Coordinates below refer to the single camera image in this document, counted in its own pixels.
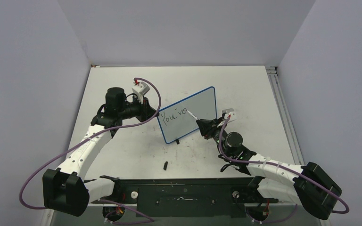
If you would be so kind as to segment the white marker pen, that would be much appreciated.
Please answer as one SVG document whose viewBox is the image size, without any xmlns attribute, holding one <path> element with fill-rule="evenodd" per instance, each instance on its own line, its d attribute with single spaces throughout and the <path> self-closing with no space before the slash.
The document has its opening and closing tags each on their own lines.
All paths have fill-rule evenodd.
<svg viewBox="0 0 362 226">
<path fill-rule="evenodd" d="M 198 118 L 188 109 L 186 110 L 195 120 L 198 120 Z"/>
</svg>

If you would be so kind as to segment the blue framed whiteboard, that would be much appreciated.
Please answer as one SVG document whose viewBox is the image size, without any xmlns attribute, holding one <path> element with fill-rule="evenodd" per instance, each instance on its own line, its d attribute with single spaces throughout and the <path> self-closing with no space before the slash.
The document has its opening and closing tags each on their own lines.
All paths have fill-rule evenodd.
<svg viewBox="0 0 362 226">
<path fill-rule="evenodd" d="M 217 118 L 215 88 L 210 86 L 160 109 L 157 120 L 166 144 L 198 130 L 196 120 L 187 109 L 198 119 Z"/>
</svg>

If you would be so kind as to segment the black marker cap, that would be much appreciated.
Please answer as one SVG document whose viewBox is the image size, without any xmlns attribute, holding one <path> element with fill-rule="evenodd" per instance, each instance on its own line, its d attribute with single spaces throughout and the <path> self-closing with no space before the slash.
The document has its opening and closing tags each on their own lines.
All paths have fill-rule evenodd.
<svg viewBox="0 0 362 226">
<path fill-rule="evenodd" d="M 167 170 L 167 167 L 168 167 L 168 161 L 166 161 L 166 162 L 164 163 L 163 170 Z"/>
</svg>

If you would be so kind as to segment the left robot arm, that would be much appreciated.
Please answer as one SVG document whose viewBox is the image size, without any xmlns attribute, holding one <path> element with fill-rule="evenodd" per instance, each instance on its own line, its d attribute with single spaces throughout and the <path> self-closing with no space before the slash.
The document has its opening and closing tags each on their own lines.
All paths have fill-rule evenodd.
<svg viewBox="0 0 362 226">
<path fill-rule="evenodd" d="M 135 84 L 130 102 L 123 88 L 107 90 L 105 103 L 93 117 L 80 144 L 56 169 L 47 169 L 43 174 L 43 200 L 47 209 L 78 217 L 91 202 L 101 198 L 111 203 L 120 200 L 122 190 L 115 186 L 115 178 L 101 176 L 86 180 L 85 176 L 101 149 L 123 127 L 124 120 L 136 118 L 144 123 L 157 115 L 158 111 L 145 97 L 149 90 L 144 82 Z"/>
</svg>

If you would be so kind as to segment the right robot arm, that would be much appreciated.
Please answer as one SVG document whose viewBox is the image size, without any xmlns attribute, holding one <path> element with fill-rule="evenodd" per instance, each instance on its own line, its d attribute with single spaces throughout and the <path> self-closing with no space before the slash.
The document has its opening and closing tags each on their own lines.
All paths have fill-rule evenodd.
<svg viewBox="0 0 362 226">
<path fill-rule="evenodd" d="M 277 199 L 301 205 L 309 214 L 327 220 L 342 194 L 337 183 L 314 162 L 295 165 L 276 161 L 249 150 L 237 132 L 227 133 L 225 127 L 232 119 L 196 120 L 201 136 L 212 139 L 219 151 L 219 158 L 237 171 L 253 176 L 256 183 L 248 188 L 248 197 L 259 202 Z"/>
</svg>

